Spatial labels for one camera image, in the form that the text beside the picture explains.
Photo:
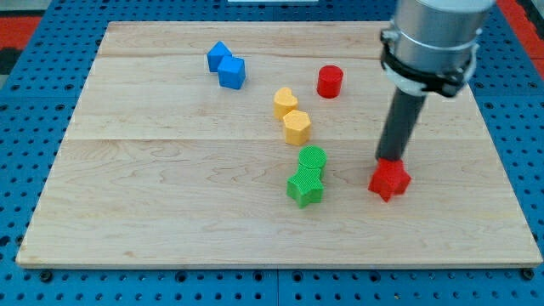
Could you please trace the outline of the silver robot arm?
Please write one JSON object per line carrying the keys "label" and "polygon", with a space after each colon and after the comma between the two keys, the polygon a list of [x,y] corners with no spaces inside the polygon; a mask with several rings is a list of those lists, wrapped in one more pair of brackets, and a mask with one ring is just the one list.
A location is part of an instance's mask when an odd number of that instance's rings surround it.
{"label": "silver robot arm", "polygon": [[479,36],[495,3],[399,0],[380,34],[387,77],[412,96],[456,96],[476,70]]}

